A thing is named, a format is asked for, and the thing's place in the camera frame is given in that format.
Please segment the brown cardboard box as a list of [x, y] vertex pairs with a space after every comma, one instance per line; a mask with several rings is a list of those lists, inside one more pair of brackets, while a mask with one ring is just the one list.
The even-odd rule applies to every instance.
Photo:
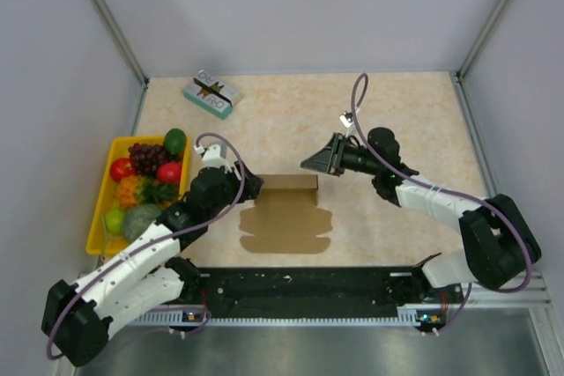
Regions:
[[253, 254], [320, 254], [331, 243], [332, 213], [318, 206], [313, 174], [263, 174], [254, 206], [240, 213], [243, 249]]

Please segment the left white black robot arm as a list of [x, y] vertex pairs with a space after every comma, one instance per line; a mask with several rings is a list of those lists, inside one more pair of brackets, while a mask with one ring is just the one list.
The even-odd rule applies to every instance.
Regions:
[[72, 284], [55, 283], [41, 322], [47, 357], [86, 365], [141, 315], [175, 299], [194, 300], [200, 290], [197, 271], [180, 253], [235, 205], [257, 199], [263, 184], [241, 162], [206, 167], [181, 200], [109, 262]]

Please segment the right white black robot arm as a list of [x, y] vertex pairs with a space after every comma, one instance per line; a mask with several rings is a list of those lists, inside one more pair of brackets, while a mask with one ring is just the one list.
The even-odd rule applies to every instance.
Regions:
[[346, 171], [367, 174], [383, 200], [421, 212], [460, 234], [461, 250], [432, 255], [415, 266], [411, 288], [421, 301], [434, 300], [453, 284], [504, 289], [541, 258], [531, 229], [509, 196], [473, 201], [436, 187], [402, 162], [391, 129], [371, 129], [365, 145], [335, 133], [320, 151], [301, 162], [301, 168], [332, 176]]

